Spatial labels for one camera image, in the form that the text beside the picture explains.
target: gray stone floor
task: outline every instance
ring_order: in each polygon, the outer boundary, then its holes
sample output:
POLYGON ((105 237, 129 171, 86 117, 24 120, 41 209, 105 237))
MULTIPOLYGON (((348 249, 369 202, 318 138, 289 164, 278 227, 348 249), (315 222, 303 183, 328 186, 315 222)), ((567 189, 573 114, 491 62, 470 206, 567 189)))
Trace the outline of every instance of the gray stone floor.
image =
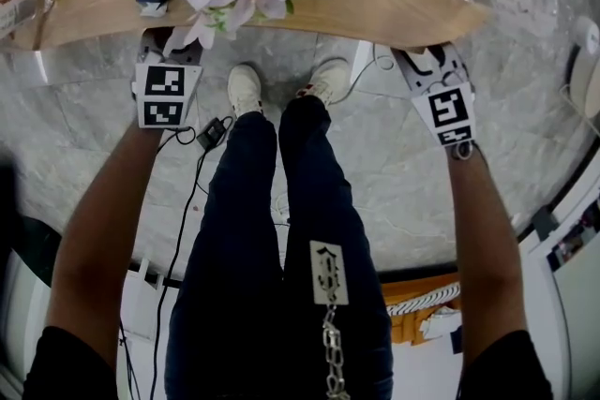
MULTIPOLYGON (((494 22, 458 41, 477 87, 478 139, 517 229, 564 184, 593 139, 557 91, 572 47, 572 21, 581 14, 600 20, 600 0, 561 0, 561 8, 561 26, 545 41, 506 36, 494 22)), ((59 231, 133 118, 128 81, 138 36, 0 58, 0 145, 19 160, 23 211, 59 231)), ((236 41, 221 39, 203 58, 197 108, 189 120, 204 125, 230 114, 229 69, 252 61, 262 72, 265 113, 277 124, 285 102, 315 66, 328 57, 352 60, 355 49, 356 41, 344 38, 245 28, 236 41)), ((404 96, 396 71, 370 67, 352 96, 331 109, 329 138, 352 183, 380 270, 455 258, 444 156, 404 96)), ((223 149, 208 156, 202 185, 210 182, 223 149)), ((149 257, 163 272, 200 153, 195 144, 172 142, 157 159, 134 255, 149 257)), ((277 165, 272 206, 280 222, 287 197, 277 165)), ((185 269, 204 204, 204 194, 197 193, 175 275, 185 269)), ((278 231, 283 252, 287 231, 278 231)))

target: shoe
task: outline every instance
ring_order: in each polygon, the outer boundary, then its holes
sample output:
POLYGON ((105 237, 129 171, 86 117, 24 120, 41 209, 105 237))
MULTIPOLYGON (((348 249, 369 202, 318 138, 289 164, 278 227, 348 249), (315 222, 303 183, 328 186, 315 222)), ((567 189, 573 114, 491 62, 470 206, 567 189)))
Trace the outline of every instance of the shoe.
POLYGON ((315 96, 325 107, 342 100, 350 90, 350 67, 343 59, 329 60, 312 74, 310 83, 297 97, 315 96))
POLYGON ((263 113, 261 81, 252 67, 240 65, 232 68, 227 91, 237 118, 249 111, 263 113))

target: jeans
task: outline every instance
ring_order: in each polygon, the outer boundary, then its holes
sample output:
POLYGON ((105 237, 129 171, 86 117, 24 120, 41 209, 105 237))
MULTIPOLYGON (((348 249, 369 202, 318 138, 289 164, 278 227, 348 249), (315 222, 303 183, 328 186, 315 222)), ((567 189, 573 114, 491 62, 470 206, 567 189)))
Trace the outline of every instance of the jeans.
POLYGON ((172 312, 170 400, 326 398, 326 306, 313 300, 311 240, 342 247, 349 305, 334 324, 348 394, 391 398, 390 319, 351 186, 325 136, 330 124, 315 96, 292 101, 281 118, 291 225, 282 272, 270 211, 275 129, 258 112, 235 123, 172 312))

